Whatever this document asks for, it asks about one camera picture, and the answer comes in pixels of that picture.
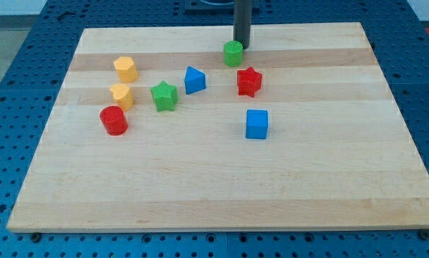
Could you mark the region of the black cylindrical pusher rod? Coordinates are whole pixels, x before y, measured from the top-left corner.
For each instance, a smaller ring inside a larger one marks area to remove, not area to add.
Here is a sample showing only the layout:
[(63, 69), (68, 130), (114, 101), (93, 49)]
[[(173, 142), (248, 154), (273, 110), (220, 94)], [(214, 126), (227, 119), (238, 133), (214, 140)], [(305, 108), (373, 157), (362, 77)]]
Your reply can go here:
[(243, 49), (249, 48), (251, 36), (252, 0), (235, 0), (233, 11), (233, 39)]

